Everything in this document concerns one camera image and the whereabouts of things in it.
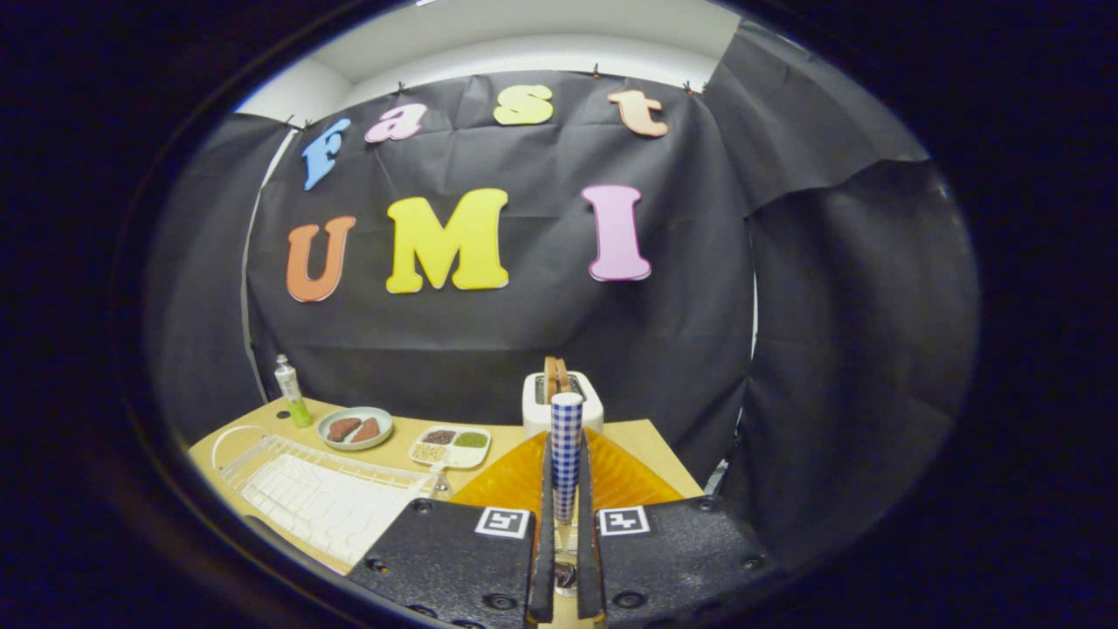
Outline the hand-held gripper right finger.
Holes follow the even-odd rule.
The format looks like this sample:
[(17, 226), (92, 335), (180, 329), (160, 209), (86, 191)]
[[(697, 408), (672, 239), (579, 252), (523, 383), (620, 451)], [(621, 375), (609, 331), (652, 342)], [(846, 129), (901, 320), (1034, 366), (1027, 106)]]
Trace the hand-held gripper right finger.
[(582, 435), (576, 608), (597, 628), (727, 628), (778, 585), (778, 562), (726, 502), (672, 499), (601, 433)]

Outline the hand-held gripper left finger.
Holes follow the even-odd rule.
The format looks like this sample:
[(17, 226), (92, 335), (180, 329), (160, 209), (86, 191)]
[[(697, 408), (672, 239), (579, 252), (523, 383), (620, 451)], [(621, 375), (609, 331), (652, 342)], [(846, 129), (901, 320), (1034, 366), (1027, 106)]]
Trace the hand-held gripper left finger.
[(518, 445), (454, 501), (417, 498), (347, 574), (424, 628), (536, 628), (555, 620), (547, 433)]

